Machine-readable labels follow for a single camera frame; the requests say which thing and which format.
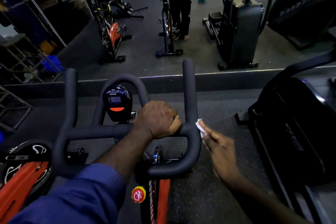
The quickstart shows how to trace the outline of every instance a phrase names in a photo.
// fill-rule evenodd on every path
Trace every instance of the person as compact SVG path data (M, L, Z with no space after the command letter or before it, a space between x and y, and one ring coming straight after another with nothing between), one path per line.
M177 40L181 37L184 41L189 40L191 0L169 0L169 5L173 26L179 30L179 32L173 36L173 39Z
M309 223L240 173L232 139L203 121L200 125L207 133L205 142L215 171L253 222ZM153 139L172 135L180 126L175 108L162 101L150 101L138 112L132 130L121 141L74 179L39 197L8 223L116 223L126 184L146 146Z

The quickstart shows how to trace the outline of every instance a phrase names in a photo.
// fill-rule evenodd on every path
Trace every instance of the handlebar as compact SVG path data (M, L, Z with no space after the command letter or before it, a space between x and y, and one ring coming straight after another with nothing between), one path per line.
M71 140L98 139L98 138L122 138L133 127L132 124L102 125L105 117L103 104L103 92L106 87L121 82L129 82L138 90L141 106L149 102L149 96L143 82L129 74L122 74L105 83L100 93L99 102L96 106L91 125L88 127L74 128L77 120L77 94L76 72L68 69L65 74L65 120L57 138L55 149L52 154L52 163L58 175L65 178L73 178L87 165L69 165L66 163L66 150ZM182 124L179 132L172 137L187 137L187 150L179 160L164 164L153 164L147 169L151 178L170 179L178 176L196 163L201 151L201 137L195 125L198 119L195 68L191 59L183 61L183 87L184 87L184 110L186 122Z

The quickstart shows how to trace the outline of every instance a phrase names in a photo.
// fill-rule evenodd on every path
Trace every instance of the black pants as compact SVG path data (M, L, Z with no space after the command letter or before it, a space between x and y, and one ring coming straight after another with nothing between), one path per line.
M173 27L180 30L180 36L189 34L191 0L169 0Z

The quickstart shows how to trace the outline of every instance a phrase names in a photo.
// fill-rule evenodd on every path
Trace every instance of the orange button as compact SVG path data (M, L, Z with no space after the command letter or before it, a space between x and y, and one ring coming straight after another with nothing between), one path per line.
M132 199L135 203L141 203L146 198L146 191L144 187L137 186L132 191Z
M114 111L114 112L120 112L122 110L124 110L125 108L124 107L114 107L114 108L110 108L111 111Z

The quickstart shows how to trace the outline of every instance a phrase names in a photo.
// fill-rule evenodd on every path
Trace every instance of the digital display screen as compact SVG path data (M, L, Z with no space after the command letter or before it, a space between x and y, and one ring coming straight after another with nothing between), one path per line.
M110 103L121 103L120 97L110 97Z

